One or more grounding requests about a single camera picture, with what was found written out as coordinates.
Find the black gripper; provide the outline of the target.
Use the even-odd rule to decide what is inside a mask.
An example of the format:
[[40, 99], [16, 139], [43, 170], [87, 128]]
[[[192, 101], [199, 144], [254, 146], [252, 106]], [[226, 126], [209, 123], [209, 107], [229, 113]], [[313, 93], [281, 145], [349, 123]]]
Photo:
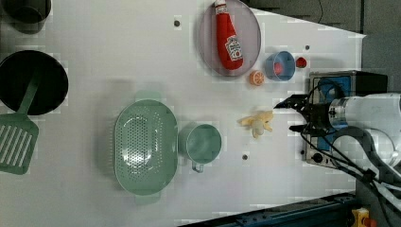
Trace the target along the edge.
[[308, 95], [291, 95], [274, 106], [275, 109], [301, 110], [306, 124], [290, 126], [294, 132], [306, 134], [327, 134], [331, 129], [329, 121], [329, 104], [312, 104], [307, 102]]

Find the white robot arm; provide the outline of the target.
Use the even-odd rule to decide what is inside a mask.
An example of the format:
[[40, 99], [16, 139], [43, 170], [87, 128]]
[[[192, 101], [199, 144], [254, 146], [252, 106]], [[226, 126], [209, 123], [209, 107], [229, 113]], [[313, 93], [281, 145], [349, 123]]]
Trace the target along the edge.
[[379, 205], [400, 213], [400, 95], [344, 96], [313, 103], [292, 95], [278, 109], [293, 109], [305, 120], [289, 129], [336, 169], [364, 183]]

